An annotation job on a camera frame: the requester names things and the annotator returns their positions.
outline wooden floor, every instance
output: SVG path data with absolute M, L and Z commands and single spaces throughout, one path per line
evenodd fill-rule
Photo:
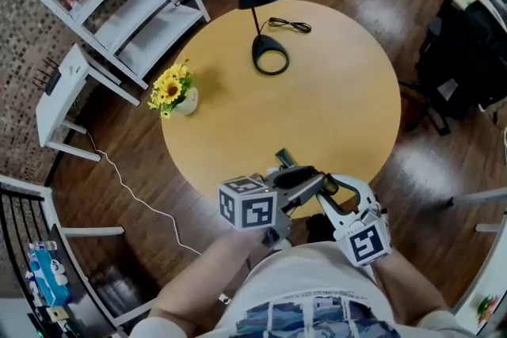
M 216 18 L 233 9 L 236 1 L 204 0 L 204 4 Z M 363 25 L 382 45 L 398 78 L 413 81 L 417 50 L 443 0 L 308 1 L 339 10 Z M 173 48 L 165 63 L 172 62 L 183 44 Z M 150 82 L 162 68 L 163 64 L 151 72 Z M 206 249 L 227 228 L 217 214 L 217 204 L 205 199 L 178 172 L 166 150 L 160 119 L 146 106 L 148 92 L 126 87 L 143 99 L 141 106 L 133 108 L 99 89 L 83 112 L 82 123 L 97 147 L 117 163 L 135 194 L 153 208 L 174 215 L 185 244 Z M 372 187 L 389 209 L 395 247 L 454 305 L 475 277 L 494 238 L 493 234 L 475 233 L 475 223 L 499 222 L 505 206 L 443 208 L 442 202 L 456 194 L 504 184 L 501 130 L 486 115 L 475 112 L 464 122 L 451 122 L 452 133 L 445 137 L 427 121 L 405 132 L 404 125 L 417 114 L 417 106 L 405 98 L 402 106 L 395 148 Z M 375 128 L 371 137 L 375 137 Z M 82 135 L 76 135 L 72 143 L 90 148 Z M 192 253 L 177 246 L 171 220 L 134 201 L 105 159 L 94 163 L 65 155 L 51 186 L 63 225 L 123 226 L 135 256 L 160 287 L 193 260 Z M 303 242 L 303 222 L 296 222 L 295 228 L 297 239 Z M 78 243 L 89 268 L 93 267 L 90 252 L 95 249 L 97 244 Z

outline lamp base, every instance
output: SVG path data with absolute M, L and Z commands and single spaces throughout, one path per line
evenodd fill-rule
M 267 51 L 275 51 L 281 53 L 285 57 L 285 65 L 283 68 L 280 68 L 279 70 L 275 70 L 273 72 L 263 70 L 259 66 L 259 59 L 262 54 L 264 54 Z M 282 44 L 280 44 L 278 41 L 276 41 L 274 38 L 271 38 L 270 36 L 264 36 L 264 35 L 258 35 L 253 40 L 252 44 L 252 58 L 253 58 L 253 64 L 255 65 L 255 69 L 259 71 L 263 75 L 278 75 L 282 72 L 285 72 L 288 68 L 288 64 L 290 63 L 290 59 L 288 58 L 288 53 L 285 51 L 285 48 Z

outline white shelving unit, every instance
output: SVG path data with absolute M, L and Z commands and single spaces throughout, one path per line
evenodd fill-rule
M 127 0 L 93 34 L 84 24 L 104 0 L 79 0 L 81 8 L 72 10 L 72 13 L 57 0 L 40 1 L 68 28 L 144 89 L 148 87 L 143 81 L 144 75 L 176 40 L 200 18 L 210 21 L 202 0 L 194 0 L 197 9 L 179 3 L 176 6 L 170 0 Z M 126 44 L 132 33 L 145 22 L 143 29 Z

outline round wooden table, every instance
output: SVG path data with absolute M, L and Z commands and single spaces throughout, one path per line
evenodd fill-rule
M 291 58 L 274 77 L 254 69 L 250 10 L 233 10 L 198 32 L 177 58 L 189 59 L 197 110 L 162 120 L 176 166 L 213 201 L 219 182 L 278 166 L 274 154 L 282 148 L 298 165 L 370 181 L 391 152 L 401 112 L 396 75 L 383 49 L 355 21 L 315 3 L 282 0 L 256 11 L 259 23 L 281 17 L 307 22 L 312 31 L 264 27 Z M 262 58 L 264 68 L 280 64 L 278 55 Z M 312 199 L 292 217 L 317 212 Z

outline white t-shirt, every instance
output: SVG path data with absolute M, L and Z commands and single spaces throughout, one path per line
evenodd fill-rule
M 206 338 L 465 338 L 452 314 L 397 325 L 371 269 L 355 268 L 333 242 L 300 245 L 264 259 L 246 278 Z M 173 322 L 149 317 L 131 338 L 187 338 Z

